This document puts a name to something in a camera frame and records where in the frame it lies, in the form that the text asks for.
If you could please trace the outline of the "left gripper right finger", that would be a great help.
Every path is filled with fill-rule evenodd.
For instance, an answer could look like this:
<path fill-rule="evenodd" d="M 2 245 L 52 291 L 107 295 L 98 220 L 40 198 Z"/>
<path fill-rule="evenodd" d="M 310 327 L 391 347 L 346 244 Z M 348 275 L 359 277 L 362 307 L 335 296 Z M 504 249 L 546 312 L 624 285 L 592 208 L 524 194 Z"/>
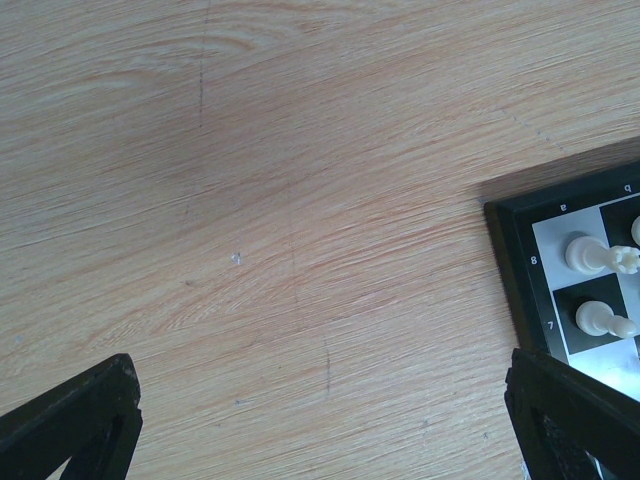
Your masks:
<path fill-rule="evenodd" d="M 639 403 L 559 360 L 516 348 L 505 404 L 532 479 L 639 477 Z"/>

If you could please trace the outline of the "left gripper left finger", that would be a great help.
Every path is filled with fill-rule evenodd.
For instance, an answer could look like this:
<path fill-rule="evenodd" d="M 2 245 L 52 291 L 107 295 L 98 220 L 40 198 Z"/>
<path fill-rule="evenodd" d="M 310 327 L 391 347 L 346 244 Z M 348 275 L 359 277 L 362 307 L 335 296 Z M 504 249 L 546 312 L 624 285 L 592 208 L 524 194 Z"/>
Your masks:
<path fill-rule="evenodd" d="M 1 477 L 124 479 L 143 419 L 131 357 L 119 353 L 1 417 Z"/>

